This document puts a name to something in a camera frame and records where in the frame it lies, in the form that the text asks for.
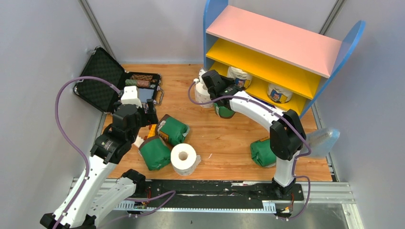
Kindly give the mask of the cream roll brown band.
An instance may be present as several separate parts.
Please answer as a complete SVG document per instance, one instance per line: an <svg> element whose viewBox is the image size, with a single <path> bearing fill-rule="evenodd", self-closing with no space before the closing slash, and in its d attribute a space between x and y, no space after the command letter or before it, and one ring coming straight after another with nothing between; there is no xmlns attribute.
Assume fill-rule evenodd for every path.
<svg viewBox="0 0 405 229"><path fill-rule="evenodd" d="M276 84L269 83L267 88L267 95L273 102L284 104L291 100L293 93Z"/></svg>

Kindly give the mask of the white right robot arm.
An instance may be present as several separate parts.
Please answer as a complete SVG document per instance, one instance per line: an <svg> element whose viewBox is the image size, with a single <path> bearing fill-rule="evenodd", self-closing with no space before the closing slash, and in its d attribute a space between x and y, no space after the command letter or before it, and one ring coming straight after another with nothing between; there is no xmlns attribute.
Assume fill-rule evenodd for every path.
<svg viewBox="0 0 405 229"><path fill-rule="evenodd" d="M198 79L207 88L213 103L243 114L269 132L269 146L276 156L273 194L278 199L287 198L296 179L295 160L308 144L299 115L292 109L282 111L255 99L216 70L202 69Z"/></svg>

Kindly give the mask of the cream roll blue picture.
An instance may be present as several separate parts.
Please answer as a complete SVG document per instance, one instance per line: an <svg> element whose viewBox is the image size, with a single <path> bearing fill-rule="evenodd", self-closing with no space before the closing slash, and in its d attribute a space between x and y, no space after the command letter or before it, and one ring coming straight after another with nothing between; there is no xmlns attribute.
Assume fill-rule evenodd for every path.
<svg viewBox="0 0 405 229"><path fill-rule="evenodd" d="M252 81L252 75L244 72L242 69L235 68L232 66L228 67L227 78L233 79L235 84L241 88L248 88Z"/></svg>

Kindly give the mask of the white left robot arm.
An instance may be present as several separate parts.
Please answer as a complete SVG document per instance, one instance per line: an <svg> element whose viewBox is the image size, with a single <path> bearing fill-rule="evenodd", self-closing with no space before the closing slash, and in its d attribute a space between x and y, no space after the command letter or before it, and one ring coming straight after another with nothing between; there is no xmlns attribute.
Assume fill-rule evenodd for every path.
<svg viewBox="0 0 405 229"><path fill-rule="evenodd" d="M67 198L53 213L42 216L40 224L47 229L95 229L121 201L146 192L146 178L134 169L123 173L118 183L100 198L96 194L108 175L132 148L139 130L157 124L154 103L147 107L135 103L120 104L109 124L98 136L85 157L85 169Z"/></svg>

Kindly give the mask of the plain green roll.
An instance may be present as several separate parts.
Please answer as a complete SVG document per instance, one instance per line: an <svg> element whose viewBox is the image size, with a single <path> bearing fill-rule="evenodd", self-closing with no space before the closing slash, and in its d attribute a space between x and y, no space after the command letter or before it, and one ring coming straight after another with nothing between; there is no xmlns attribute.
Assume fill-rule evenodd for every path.
<svg viewBox="0 0 405 229"><path fill-rule="evenodd" d="M223 119L230 119L234 116L235 112L226 108L225 106L219 106L217 103L214 103L214 111L216 115Z"/></svg>

